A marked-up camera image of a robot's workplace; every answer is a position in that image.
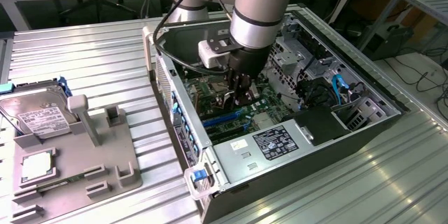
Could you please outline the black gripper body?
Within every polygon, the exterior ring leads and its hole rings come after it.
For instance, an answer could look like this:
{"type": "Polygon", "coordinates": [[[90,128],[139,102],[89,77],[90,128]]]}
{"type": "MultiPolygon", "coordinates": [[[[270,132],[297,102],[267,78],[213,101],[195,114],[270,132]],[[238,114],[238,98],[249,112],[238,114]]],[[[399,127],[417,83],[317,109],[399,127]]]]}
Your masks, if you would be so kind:
{"type": "Polygon", "coordinates": [[[242,47],[230,52],[227,66],[229,73],[255,78],[269,57],[270,46],[251,49],[242,47]]]}

